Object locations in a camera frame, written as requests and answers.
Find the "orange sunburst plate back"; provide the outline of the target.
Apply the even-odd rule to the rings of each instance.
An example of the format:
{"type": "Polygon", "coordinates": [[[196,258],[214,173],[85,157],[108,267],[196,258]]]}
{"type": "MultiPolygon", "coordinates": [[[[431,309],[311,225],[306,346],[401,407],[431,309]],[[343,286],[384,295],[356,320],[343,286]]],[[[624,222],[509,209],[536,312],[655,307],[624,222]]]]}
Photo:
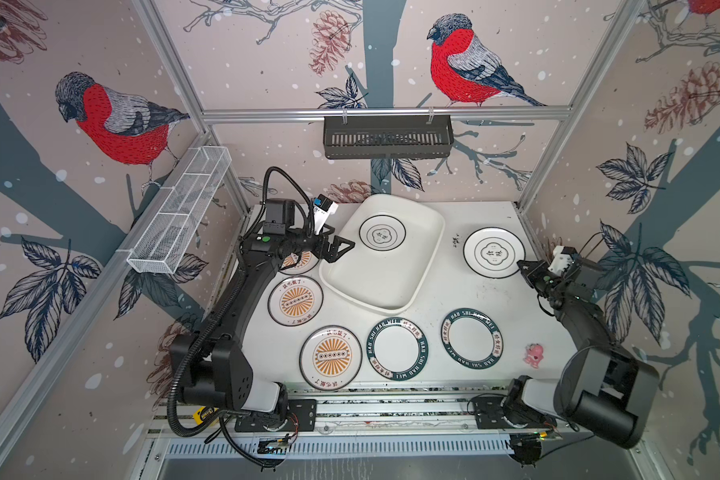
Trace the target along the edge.
{"type": "Polygon", "coordinates": [[[285,258],[280,272],[285,275],[302,275],[311,271],[318,263],[319,259],[309,251],[294,253],[285,258]]]}

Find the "orange sunburst plate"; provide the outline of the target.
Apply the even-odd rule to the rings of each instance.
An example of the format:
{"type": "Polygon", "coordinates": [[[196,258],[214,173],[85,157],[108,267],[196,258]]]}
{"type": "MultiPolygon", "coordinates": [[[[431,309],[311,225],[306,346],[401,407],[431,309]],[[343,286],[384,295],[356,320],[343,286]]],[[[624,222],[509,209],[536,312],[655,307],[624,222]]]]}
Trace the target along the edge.
{"type": "Polygon", "coordinates": [[[267,307],[270,317],[277,324],[297,327],[316,317],[323,301],[323,289],[316,280],[293,276],[275,286],[269,295],[267,307]]]}
{"type": "Polygon", "coordinates": [[[321,391],[347,387],[358,375],[363,350],[349,329],[330,325],[313,332],[302,345],[299,368],[306,383],[321,391]]]}
{"type": "Polygon", "coordinates": [[[311,271],[318,263],[319,259],[309,251],[294,253],[285,258],[280,272],[285,275],[302,275],[311,271]]]}

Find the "yellow tape measure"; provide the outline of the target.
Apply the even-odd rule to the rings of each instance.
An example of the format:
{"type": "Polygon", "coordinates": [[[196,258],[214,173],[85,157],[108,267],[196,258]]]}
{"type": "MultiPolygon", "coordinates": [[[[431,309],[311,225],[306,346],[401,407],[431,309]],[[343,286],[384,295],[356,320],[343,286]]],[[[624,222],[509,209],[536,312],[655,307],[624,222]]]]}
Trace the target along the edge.
{"type": "Polygon", "coordinates": [[[202,407],[193,414],[193,419],[197,425],[215,421],[215,414],[218,412],[216,407],[202,407]]]}

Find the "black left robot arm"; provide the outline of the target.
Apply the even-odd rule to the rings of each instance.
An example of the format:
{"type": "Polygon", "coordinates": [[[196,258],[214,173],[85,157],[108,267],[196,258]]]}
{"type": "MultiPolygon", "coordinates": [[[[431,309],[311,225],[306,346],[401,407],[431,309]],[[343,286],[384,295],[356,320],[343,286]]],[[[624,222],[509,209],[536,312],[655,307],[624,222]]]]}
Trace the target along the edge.
{"type": "Polygon", "coordinates": [[[337,209],[324,195],[308,207],[287,199],[262,204],[238,241],[238,266],[217,304],[199,330],[177,336],[169,348],[173,379],[166,414],[176,435],[197,435],[225,414],[252,416],[274,427],[287,421],[286,387],[254,375],[243,339],[266,287],[288,257],[308,252],[334,263],[353,248],[353,241],[327,223],[337,209]]]}

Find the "orange sunburst plate middle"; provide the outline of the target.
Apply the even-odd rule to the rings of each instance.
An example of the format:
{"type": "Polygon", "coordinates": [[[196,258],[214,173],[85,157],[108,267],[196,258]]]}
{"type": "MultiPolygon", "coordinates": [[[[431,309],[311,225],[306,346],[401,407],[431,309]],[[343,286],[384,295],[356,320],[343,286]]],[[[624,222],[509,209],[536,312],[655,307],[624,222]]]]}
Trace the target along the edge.
{"type": "Polygon", "coordinates": [[[323,301],[323,289],[316,280],[293,276],[275,286],[269,295],[267,307],[270,317],[277,324],[297,327],[316,317],[323,301]]]}

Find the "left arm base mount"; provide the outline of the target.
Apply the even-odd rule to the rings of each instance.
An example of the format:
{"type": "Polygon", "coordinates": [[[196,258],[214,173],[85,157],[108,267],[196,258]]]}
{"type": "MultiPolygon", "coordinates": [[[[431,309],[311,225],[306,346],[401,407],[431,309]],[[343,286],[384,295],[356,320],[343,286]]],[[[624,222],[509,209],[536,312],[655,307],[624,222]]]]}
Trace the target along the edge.
{"type": "Polygon", "coordinates": [[[236,433],[301,433],[315,428],[317,402],[312,399],[288,400],[273,412],[244,412],[236,418],[236,433]]]}

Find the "orange sunburst plate front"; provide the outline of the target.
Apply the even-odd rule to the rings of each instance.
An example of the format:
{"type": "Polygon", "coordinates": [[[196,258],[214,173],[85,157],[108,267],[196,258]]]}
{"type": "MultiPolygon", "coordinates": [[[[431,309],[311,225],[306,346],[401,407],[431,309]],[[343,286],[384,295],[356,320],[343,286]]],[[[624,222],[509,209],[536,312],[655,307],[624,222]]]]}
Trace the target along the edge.
{"type": "Polygon", "coordinates": [[[347,387],[358,375],[363,350],[349,329],[330,325],[313,332],[302,345],[299,368],[306,383],[321,391],[347,387]]]}

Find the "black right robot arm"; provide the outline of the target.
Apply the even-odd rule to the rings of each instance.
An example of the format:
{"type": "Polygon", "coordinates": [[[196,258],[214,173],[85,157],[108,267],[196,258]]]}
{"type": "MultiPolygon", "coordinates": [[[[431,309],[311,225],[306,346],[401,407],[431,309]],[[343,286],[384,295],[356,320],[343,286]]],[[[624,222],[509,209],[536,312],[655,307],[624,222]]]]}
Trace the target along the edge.
{"type": "Polygon", "coordinates": [[[517,266],[537,298],[549,303],[550,315],[567,330],[576,353],[557,381],[514,379],[502,401],[505,419],[522,425],[559,418],[621,448],[636,446],[659,377],[621,346],[592,301],[603,268],[567,247],[551,263],[519,260],[517,266]]]}

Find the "pink bear toy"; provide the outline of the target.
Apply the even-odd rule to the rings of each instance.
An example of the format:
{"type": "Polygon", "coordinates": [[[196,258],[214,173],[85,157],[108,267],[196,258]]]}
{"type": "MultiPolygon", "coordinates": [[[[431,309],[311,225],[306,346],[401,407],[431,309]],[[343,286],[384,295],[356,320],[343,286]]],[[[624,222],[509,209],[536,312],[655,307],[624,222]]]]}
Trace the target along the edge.
{"type": "Polygon", "coordinates": [[[528,344],[525,347],[524,362],[533,369],[538,369],[544,359],[544,347],[538,343],[528,344]]]}

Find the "aluminium frame crossbar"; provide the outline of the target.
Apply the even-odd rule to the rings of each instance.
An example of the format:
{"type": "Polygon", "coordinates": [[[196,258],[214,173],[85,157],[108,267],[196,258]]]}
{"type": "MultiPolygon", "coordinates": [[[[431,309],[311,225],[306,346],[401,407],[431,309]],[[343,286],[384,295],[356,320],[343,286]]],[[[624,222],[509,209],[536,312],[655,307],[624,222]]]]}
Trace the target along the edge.
{"type": "Polygon", "coordinates": [[[493,107],[424,107],[367,109],[260,109],[207,110],[201,115],[207,125],[240,123],[309,123],[328,117],[342,120],[350,117],[450,116],[452,120],[552,120],[563,121],[573,112],[569,106],[493,106],[493,107]]]}

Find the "white plastic bin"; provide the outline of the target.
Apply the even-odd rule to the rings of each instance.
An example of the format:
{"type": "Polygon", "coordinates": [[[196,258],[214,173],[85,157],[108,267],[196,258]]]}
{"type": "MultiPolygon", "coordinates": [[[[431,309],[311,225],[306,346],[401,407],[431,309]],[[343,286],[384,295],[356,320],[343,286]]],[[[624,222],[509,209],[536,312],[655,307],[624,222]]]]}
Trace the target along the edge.
{"type": "Polygon", "coordinates": [[[355,242],[335,263],[323,261],[319,276],[324,286],[355,305],[394,316],[414,302],[434,262],[445,231],[438,211],[397,196],[377,194],[361,203],[339,235],[355,242]],[[390,215],[406,227],[404,243],[380,252],[360,240],[361,224],[374,215],[390,215]]]}

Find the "white flower plate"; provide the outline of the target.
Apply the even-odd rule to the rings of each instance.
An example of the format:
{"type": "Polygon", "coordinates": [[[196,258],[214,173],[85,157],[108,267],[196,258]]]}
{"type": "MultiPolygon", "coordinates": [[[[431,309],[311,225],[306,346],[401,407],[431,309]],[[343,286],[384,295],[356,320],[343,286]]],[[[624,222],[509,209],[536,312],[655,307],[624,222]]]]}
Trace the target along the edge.
{"type": "Polygon", "coordinates": [[[474,231],[463,245],[467,266],[489,279],[506,279],[519,271],[518,261],[526,259],[520,238],[509,230],[486,227],[474,231]]]}
{"type": "Polygon", "coordinates": [[[386,252],[400,247],[407,236],[405,225],[394,216],[374,215],[359,228],[361,242],[374,251],[386,252]]]}

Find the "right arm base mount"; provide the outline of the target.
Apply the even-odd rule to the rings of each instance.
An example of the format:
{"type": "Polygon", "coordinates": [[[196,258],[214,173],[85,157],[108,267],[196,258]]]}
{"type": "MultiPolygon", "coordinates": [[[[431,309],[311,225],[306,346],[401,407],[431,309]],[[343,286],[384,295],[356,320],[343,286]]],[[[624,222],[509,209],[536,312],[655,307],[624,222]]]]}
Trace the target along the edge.
{"type": "Polygon", "coordinates": [[[474,417],[480,430],[557,427],[553,416],[534,410],[517,398],[498,394],[472,397],[467,402],[467,413],[474,417]]]}

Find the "white mesh wall shelf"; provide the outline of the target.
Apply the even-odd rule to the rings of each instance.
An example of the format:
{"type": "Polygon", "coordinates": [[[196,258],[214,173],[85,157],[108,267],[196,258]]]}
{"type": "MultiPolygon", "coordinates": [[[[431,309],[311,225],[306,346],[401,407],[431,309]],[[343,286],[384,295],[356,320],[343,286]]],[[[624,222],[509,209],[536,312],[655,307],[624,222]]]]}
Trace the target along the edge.
{"type": "Polygon", "coordinates": [[[127,263],[137,273],[169,274],[178,270],[194,232],[220,186],[231,157],[221,146],[202,146],[130,250],[127,263]]]}

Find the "green rim plate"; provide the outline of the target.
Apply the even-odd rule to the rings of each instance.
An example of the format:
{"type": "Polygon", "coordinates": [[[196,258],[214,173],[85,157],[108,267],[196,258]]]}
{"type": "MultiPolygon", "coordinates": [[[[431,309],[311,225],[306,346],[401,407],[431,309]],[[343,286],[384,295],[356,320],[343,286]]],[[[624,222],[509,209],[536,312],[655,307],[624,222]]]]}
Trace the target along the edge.
{"type": "Polygon", "coordinates": [[[409,381],[426,366],[429,343],[414,322],[390,317],[378,322],[369,332],[366,354],[373,370],[384,379],[409,381]]]}
{"type": "Polygon", "coordinates": [[[449,357],[468,369],[489,369],[503,355],[504,339],[499,326],[478,310],[453,310],[443,319],[440,334],[449,357]]]}

